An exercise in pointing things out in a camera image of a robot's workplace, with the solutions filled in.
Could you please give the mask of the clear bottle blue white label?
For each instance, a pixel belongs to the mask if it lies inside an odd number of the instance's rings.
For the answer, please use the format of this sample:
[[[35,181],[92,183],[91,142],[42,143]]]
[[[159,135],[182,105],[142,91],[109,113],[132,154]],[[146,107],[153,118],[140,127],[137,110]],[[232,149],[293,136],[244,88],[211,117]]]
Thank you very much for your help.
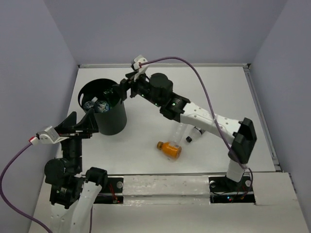
[[[94,97],[93,99],[86,101],[83,105],[83,109],[88,111],[89,109],[93,108],[97,100],[98,98]]]

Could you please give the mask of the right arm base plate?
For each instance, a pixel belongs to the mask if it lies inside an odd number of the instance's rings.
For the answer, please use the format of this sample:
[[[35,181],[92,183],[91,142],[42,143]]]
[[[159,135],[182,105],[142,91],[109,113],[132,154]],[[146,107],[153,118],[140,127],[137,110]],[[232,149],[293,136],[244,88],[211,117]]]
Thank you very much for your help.
[[[238,183],[226,176],[209,177],[209,193],[211,204],[256,203],[249,176],[243,176]]]

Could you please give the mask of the clear bottle dark blue label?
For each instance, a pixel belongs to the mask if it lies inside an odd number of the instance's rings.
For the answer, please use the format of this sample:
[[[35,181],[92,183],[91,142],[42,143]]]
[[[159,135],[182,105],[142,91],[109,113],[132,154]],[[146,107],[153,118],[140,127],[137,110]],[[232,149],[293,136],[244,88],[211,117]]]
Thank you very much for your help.
[[[97,100],[94,103],[94,108],[96,113],[105,113],[111,109],[110,104],[105,100]]]

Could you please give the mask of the clear bottle black cap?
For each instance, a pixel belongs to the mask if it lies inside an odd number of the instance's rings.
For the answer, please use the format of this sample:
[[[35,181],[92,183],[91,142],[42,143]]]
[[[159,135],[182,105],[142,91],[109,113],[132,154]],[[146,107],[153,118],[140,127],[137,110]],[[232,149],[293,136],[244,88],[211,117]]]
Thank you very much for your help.
[[[188,143],[191,143],[191,142],[197,140],[198,138],[200,138],[204,133],[205,133],[205,130],[203,130],[199,127],[193,127],[190,130],[189,135],[186,137],[186,141]]]

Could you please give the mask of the clear unlabelled plastic bottle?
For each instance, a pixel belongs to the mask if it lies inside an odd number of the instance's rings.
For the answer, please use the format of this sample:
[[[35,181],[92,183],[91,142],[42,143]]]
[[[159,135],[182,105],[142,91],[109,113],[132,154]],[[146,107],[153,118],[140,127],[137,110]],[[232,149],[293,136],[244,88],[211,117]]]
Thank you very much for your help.
[[[187,129],[187,124],[176,122],[174,123],[168,141],[175,145],[179,145],[182,137]]]

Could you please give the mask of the green plastic bottle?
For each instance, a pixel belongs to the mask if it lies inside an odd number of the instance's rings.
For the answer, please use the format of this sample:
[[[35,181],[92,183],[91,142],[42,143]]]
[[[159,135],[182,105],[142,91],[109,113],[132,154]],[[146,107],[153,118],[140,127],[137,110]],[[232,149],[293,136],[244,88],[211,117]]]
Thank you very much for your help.
[[[103,91],[103,97],[109,103],[114,102],[116,97],[115,97],[115,92],[114,92],[113,88],[105,89]]]

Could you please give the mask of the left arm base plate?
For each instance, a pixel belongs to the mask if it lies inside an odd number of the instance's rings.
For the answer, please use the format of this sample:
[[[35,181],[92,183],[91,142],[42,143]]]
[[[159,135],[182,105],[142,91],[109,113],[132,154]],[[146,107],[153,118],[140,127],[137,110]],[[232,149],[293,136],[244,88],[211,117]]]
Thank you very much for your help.
[[[101,189],[94,204],[123,204],[123,176],[108,176],[107,185]]]

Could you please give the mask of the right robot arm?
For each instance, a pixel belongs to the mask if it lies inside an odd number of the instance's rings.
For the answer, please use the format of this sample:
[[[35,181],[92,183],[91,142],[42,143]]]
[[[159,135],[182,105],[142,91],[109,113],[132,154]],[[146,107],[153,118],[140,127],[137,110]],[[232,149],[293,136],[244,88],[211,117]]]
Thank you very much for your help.
[[[191,102],[189,99],[173,92],[173,83],[165,74],[155,73],[151,77],[136,72],[128,73],[119,84],[113,85],[121,100],[126,100],[127,91],[131,97],[136,95],[160,108],[160,113],[169,120],[192,125],[220,137],[229,146],[230,159],[224,177],[228,190],[237,189],[250,155],[257,141],[253,121],[242,121],[216,115]]]

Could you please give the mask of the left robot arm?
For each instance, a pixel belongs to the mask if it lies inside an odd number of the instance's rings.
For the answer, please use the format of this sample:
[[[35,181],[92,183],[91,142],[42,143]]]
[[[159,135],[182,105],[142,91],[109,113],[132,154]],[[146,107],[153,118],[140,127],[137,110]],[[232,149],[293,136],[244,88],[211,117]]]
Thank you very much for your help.
[[[39,135],[43,144],[60,144],[62,156],[44,167],[45,183],[51,185],[51,232],[80,233],[98,194],[107,188],[107,171],[97,167],[82,173],[82,140],[98,133],[94,110],[80,122],[72,112],[58,126],[49,126]]]

